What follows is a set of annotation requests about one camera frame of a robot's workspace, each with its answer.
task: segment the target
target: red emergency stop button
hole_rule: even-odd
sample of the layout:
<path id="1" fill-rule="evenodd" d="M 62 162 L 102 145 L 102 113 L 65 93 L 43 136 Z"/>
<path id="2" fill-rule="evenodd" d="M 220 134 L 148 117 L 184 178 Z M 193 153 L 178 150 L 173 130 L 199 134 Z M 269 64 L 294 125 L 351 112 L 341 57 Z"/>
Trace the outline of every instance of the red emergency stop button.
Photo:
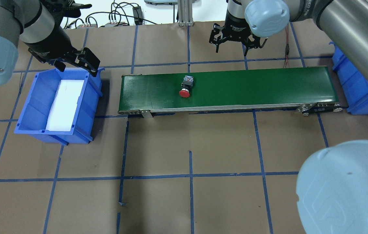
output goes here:
<path id="1" fill-rule="evenodd" d="M 185 98 L 186 98 L 186 97 L 188 98 L 188 97 L 190 97 L 190 92 L 188 91 L 188 89 L 182 89 L 182 90 L 180 91 L 180 96 L 181 96 L 181 97 L 183 97 L 183 98 L 184 98 L 184 97 L 185 97 Z"/>

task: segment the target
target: red wire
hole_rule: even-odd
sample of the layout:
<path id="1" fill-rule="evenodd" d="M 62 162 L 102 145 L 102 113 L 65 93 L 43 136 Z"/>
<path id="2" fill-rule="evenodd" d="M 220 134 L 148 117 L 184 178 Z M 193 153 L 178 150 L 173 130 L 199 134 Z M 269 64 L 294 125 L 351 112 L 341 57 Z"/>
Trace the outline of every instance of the red wire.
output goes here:
<path id="1" fill-rule="evenodd" d="M 289 37 L 288 37 L 288 25 L 285 27 L 285 34 L 286 34 L 286 41 L 287 41 L 287 45 L 289 45 Z M 285 56 L 285 68 L 289 68 L 289 60 L 288 60 L 288 55 Z"/>

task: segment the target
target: green conveyor belt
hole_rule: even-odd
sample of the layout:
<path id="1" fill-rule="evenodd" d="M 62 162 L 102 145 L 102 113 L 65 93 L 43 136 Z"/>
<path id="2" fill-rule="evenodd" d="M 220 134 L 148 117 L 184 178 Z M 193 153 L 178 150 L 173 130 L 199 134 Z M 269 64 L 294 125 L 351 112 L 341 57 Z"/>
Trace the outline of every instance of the green conveyor belt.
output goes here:
<path id="1" fill-rule="evenodd" d="M 194 77 L 189 98 L 178 92 Z M 122 77 L 119 113 L 295 107 L 338 102 L 327 67 L 214 71 Z"/>

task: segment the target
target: metal bracket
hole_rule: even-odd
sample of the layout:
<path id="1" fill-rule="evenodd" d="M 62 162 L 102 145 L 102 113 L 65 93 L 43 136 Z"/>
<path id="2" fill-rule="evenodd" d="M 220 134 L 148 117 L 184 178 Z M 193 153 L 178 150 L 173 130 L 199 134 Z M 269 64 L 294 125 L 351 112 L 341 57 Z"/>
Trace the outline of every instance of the metal bracket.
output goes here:
<path id="1" fill-rule="evenodd" d="M 321 113 L 321 112 L 339 112 L 342 111 L 343 108 L 339 103 L 336 104 L 301 104 L 297 111 L 301 112 L 303 116 L 309 116 L 311 113 Z"/>
<path id="2" fill-rule="evenodd" d="M 146 119 L 146 118 L 153 118 L 151 111 L 149 110 L 140 110 L 142 116 Z"/>
<path id="3" fill-rule="evenodd" d="M 193 26 L 193 1 L 178 0 L 178 25 Z"/>

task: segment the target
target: white wall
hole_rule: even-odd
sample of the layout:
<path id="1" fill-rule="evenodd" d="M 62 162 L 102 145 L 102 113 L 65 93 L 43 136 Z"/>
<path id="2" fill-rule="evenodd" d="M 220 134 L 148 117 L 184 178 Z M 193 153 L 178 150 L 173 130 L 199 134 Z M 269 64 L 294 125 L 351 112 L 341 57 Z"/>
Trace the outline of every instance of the white wall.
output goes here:
<path id="1" fill-rule="evenodd" d="M 129 3 L 138 3 L 143 10 L 143 15 L 145 19 L 151 20 L 158 24 L 172 23 L 176 17 L 177 7 L 175 6 L 175 15 L 173 13 L 173 6 L 165 5 L 149 5 L 143 0 L 117 0 L 117 3 L 122 1 Z M 112 0 L 76 0 L 76 3 L 93 5 L 90 9 L 81 10 L 81 18 L 84 19 L 88 14 L 97 11 L 110 11 L 110 4 Z M 124 8 L 127 15 L 133 15 L 130 6 Z M 194 21 L 223 21 L 226 16 L 227 3 L 225 0 L 197 0 L 193 4 L 193 19 Z M 103 24 L 108 23 L 108 14 L 96 14 L 93 15 L 94 18 L 99 22 L 99 27 Z"/>

